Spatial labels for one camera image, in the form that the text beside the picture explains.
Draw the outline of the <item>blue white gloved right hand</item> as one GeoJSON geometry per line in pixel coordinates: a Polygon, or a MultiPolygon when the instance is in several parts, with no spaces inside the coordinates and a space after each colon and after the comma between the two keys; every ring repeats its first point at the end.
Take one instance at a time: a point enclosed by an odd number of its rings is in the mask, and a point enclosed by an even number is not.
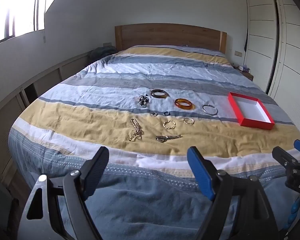
{"type": "Polygon", "coordinates": [[[287,223],[283,227],[283,230],[288,230],[292,226],[294,220],[297,217],[299,209],[300,209],[300,196],[298,196],[295,202],[293,203],[290,209],[290,215],[288,216],[287,223]]]}

